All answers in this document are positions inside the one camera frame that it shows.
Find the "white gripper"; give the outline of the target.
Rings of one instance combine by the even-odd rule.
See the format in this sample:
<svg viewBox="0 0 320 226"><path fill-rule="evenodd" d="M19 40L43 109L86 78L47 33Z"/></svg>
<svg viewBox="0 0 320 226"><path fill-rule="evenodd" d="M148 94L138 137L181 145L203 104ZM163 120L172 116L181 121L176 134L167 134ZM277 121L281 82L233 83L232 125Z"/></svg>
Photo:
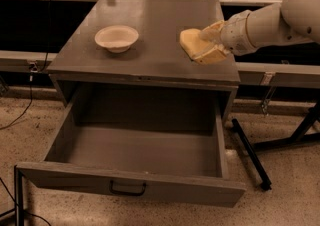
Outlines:
<svg viewBox="0 0 320 226"><path fill-rule="evenodd" d="M224 45L213 45L197 52L192 59L201 65L218 63L231 53L243 56L257 51L250 42L247 33L247 19L250 10L233 15L227 21L217 21L200 31L199 37L210 42L220 42Z"/></svg>

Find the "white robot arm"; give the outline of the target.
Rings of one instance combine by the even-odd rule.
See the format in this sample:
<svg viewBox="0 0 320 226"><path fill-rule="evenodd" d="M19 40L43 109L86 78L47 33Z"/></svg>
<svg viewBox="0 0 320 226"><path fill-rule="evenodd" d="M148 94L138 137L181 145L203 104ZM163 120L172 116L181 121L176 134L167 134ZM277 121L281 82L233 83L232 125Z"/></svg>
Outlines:
<svg viewBox="0 0 320 226"><path fill-rule="evenodd" d="M262 47L320 43L320 0L282 0L255 11L245 10L201 30L209 43L192 56L211 64L227 55L243 56Z"/></svg>

